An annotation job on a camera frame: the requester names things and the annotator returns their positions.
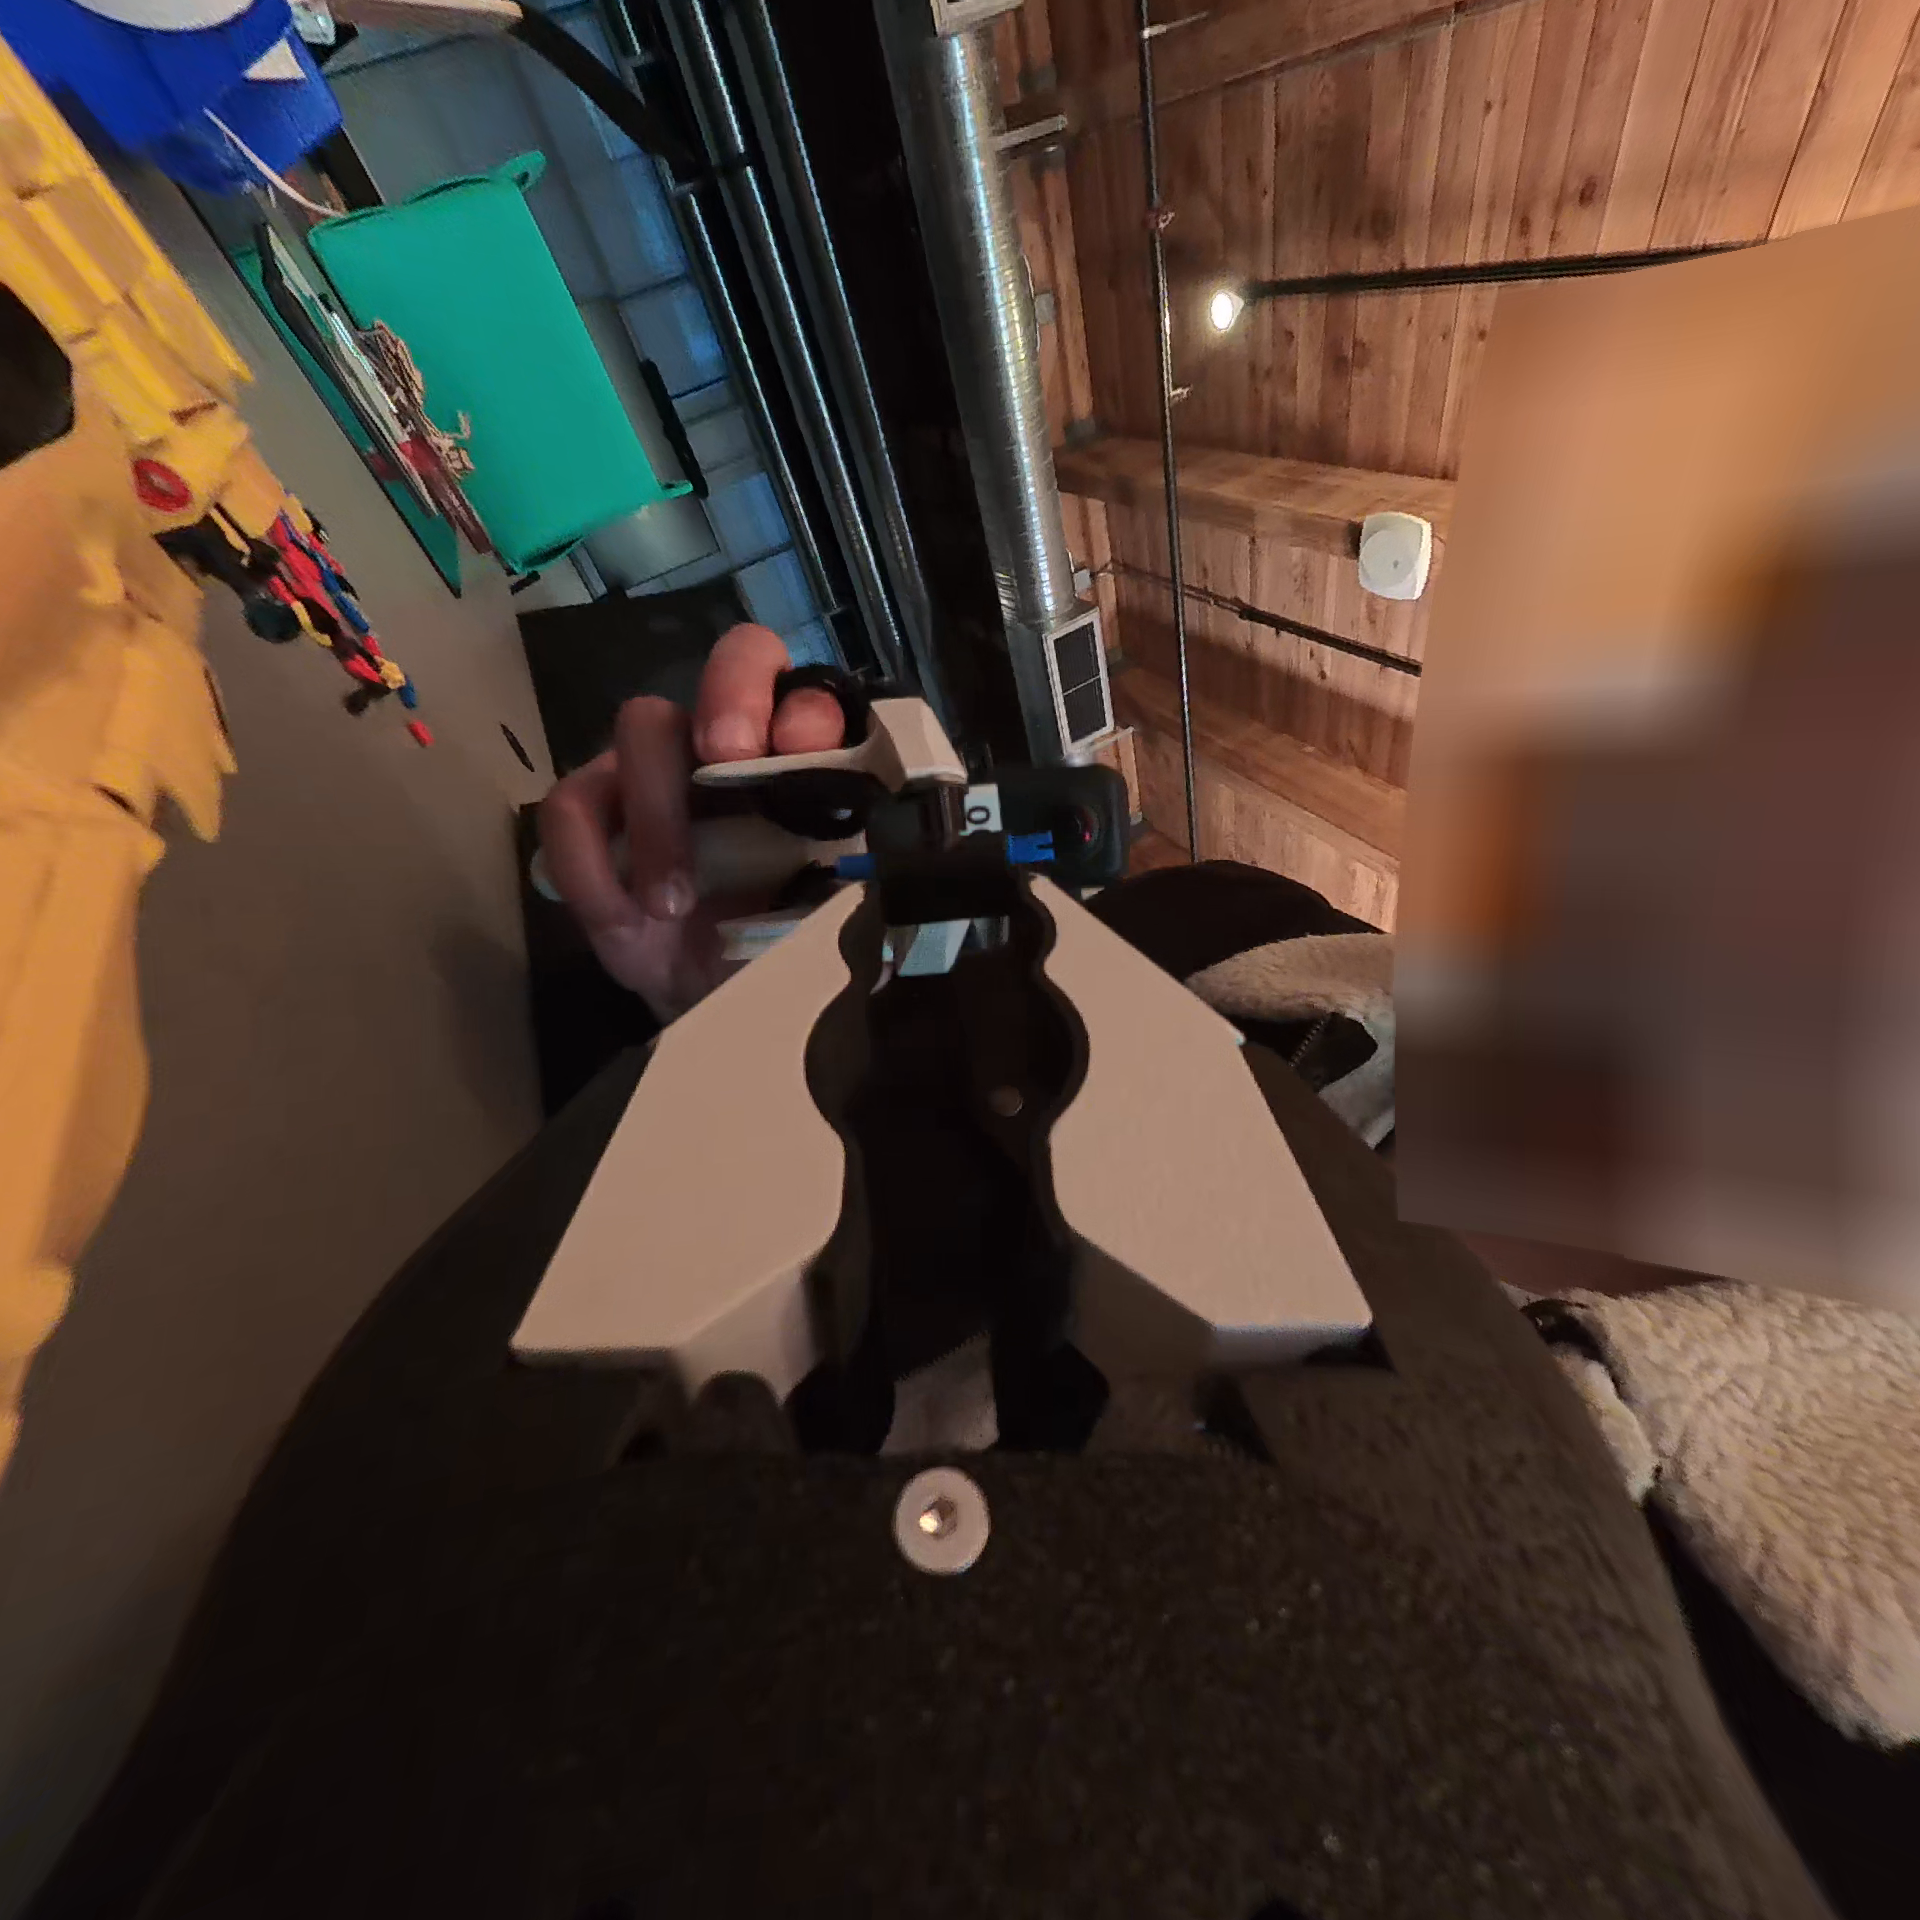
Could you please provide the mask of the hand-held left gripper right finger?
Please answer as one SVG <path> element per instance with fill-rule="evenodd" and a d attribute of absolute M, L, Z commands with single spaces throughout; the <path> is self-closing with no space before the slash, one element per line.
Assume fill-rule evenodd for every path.
<path fill-rule="evenodd" d="M 1138 1389 L 1204 1421 L 1228 1383 L 1375 1361 L 1236 1029 L 1044 879 L 993 961 L 993 1137 L 1026 1194 L 993 1308 L 1003 1450 L 1081 1450 Z"/>

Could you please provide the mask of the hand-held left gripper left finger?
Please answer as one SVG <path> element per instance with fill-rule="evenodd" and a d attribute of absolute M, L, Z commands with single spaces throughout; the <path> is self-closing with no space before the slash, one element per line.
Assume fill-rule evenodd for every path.
<path fill-rule="evenodd" d="M 634 1368 L 780 1402 L 871 1368 L 855 1139 L 884 924 L 850 884 L 668 1027 L 513 1332 L 530 1364 Z"/>

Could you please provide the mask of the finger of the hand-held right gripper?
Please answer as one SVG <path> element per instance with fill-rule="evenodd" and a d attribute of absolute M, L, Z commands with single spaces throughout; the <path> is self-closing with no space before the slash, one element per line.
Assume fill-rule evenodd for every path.
<path fill-rule="evenodd" d="M 882 941 L 882 972 L 888 979 L 947 977 L 963 961 L 995 954 L 1003 944 L 1006 916 L 889 925 Z"/>
<path fill-rule="evenodd" d="M 924 699 L 874 699 L 865 739 L 865 775 L 888 792 L 966 792 L 970 771 Z"/>

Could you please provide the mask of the small black brick assembly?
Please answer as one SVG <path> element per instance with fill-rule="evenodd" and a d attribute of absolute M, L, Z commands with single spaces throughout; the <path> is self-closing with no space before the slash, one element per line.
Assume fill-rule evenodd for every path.
<path fill-rule="evenodd" d="M 1057 852 L 1052 829 L 1006 825 L 996 785 L 940 785 L 876 802 L 865 850 L 828 874 L 865 884 L 891 928 L 1011 922 L 1032 906 L 1030 874 Z"/>

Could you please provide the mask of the pile of red blue pins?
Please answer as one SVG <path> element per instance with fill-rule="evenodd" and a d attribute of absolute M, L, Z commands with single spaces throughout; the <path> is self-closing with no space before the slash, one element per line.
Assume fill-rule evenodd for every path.
<path fill-rule="evenodd" d="M 434 733 L 422 715 L 419 689 L 386 651 L 348 584 L 322 529 L 297 503 L 281 508 L 263 536 L 272 556 L 265 593 L 283 613 L 289 634 L 312 641 L 343 673 L 343 712 L 364 719 L 388 707 L 402 731 L 423 751 Z"/>

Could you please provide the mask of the yellow toy brick car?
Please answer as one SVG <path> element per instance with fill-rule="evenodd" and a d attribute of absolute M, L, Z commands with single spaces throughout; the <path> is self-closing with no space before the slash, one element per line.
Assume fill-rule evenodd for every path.
<path fill-rule="evenodd" d="M 3 52 L 3 1458 L 148 1098 L 138 911 L 164 815 L 218 837 L 207 587 L 295 499 L 250 368 Z"/>

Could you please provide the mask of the person's right hand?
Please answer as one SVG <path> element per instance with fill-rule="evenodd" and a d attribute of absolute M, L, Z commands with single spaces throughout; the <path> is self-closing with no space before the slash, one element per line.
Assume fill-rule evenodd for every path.
<path fill-rule="evenodd" d="M 711 649 L 691 708 L 638 696 L 611 745 L 540 807 L 544 872 L 614 981 L 673 1025 L 732 972 L 727 922 L 774 911 L 774 895 L 700 897 L 691 850 L 694 769 L 830 752 L 846 721 L 834 698 L 777 699 L 784 641 L 734 624 Z"/>

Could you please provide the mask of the white vent grille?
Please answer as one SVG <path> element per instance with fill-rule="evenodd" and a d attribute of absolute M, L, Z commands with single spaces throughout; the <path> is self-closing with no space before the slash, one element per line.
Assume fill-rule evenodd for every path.
<path fill-rule="evenodd" d="M 1116 731 L 1113 680 L 1098 605 L 1081 603 L 1073 617 L 1050 624 L 1040 651 L 1062 752 L 1071 762 L 1083 759 Z"/>

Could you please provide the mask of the green container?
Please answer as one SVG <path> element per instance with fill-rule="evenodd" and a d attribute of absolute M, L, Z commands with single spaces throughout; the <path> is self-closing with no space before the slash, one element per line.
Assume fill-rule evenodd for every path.
<path fill-rule="evenodd" d="M 257 293 L 339 396 L 383 396 L 375 347 L 402 347 L 417 418 L 400 480 L 452 500 L 443 522 L 510 575 L 540 575 L 620 522 L 707 493 L 698 465 L 671 476 L 616 383 L 540 226 L 546 164 L 527 151 L 414 197 L 327 218 L 305 234 L 257 221 Z"/>

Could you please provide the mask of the white document stand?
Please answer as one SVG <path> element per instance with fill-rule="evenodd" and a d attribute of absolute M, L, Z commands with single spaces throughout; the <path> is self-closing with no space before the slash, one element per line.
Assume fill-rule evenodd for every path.
<path fill-rule="evenodd" d="M 524 47 L 575 84 L 635 149 L 698 178 L 704 161 L 656 107 L 618 75 L 609 61 L 569 37 L 540 7 L 521 2 L 326 2 L 326 9 L 358 29 L 491 33 Z"/>

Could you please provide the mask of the silver ventilation duct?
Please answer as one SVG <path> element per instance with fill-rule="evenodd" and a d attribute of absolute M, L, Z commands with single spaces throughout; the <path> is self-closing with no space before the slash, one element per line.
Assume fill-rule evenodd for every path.
<path fill-rule="evenodd" d="M 1030 757 L 1090 764 L 1062 752 L 1040 651 L 1044 629 L 1089 599 L 1073 580 L 993 34 L 985 17 L 944 33 L 938 12 L 878 2 L 880 50 Z"/>

